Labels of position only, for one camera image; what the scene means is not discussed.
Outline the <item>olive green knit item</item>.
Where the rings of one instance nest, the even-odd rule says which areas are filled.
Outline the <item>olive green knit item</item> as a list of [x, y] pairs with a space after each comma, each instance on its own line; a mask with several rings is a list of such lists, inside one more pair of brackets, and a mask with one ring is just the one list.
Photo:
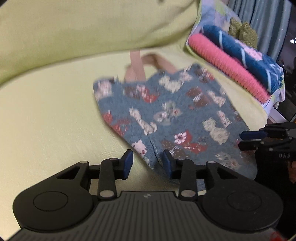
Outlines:
[[235, 39], [240, 40], [245, 45], [253, 49], [257, 49], [257, 32], [250, 26], [248, 22], [241, 23], [235, 18], [231, 18], [228, 34], [234, 37]]

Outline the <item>light green sofa cover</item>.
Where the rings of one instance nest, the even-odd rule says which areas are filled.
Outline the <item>light green sofa cover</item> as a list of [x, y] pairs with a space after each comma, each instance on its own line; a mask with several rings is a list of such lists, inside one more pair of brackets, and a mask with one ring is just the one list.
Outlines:
[[185, 42], [198, 1], [7, 1], [1, 6], [1, 237], [19, 225], [23, 190], [75, 164], [120, 157], [126, 142], [103, 121], [93, 94], [124, 79], [130, 50], [178, 69], [197, 62]]

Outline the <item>blue patchwork cat shopping bag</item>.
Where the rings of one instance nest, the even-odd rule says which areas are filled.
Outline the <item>blue patchwork cat shopping bag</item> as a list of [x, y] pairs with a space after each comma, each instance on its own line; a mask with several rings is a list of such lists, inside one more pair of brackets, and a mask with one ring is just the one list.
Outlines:
[[94, 96], [106, 124], [160, 175], [163, 152], [204, 165], [215, 161], [254, 179], [253, 154], [238, 148], [248, 126], [206, 68], [194, 63], [177, 70], [160, 55], [130, 54], [125, 79], [101, 78]]

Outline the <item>pink ribbed knit roll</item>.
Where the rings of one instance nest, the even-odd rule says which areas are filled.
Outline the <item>pink ribbed knit roll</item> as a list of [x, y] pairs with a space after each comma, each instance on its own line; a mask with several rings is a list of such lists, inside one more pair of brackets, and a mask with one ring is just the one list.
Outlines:
[[203, 34], [192, 35], [188, 43], [192, 51], [230, 77], [259, 102], [265, 103], [270, 99], [263, 84]]

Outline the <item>navy patterned folded towel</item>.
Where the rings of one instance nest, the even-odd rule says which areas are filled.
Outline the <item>navy patterned folded towel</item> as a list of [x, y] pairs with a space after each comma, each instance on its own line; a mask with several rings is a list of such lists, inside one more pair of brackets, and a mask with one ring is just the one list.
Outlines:
[[215, 25], [204, 25], [201, 33], [230, 57], [237, 59], [270, 94], [282, 87], [283, 69], [271, 57], [245, 45]]

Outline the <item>pastel patchwork cloth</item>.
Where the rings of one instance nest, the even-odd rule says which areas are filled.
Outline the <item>pastel patchwork cloth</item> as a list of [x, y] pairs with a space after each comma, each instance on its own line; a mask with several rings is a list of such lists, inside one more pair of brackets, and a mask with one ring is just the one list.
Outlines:
[[200, 10], [186, 42], [188, 51], [230, 77], [270, 113], [285, 99], [281, 66], [257, 50], [255, 30], [222, 1], [200, 1]]

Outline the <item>grey blue curtain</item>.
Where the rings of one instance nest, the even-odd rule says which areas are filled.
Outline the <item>grey blue curtain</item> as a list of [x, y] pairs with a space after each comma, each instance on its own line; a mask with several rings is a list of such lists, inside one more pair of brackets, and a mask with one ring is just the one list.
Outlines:
[[276, 60], [288, 30], [292, 3], [283, 0], [236, 0], [229, 1], [228, 7], [257, 32], [257, 49]]

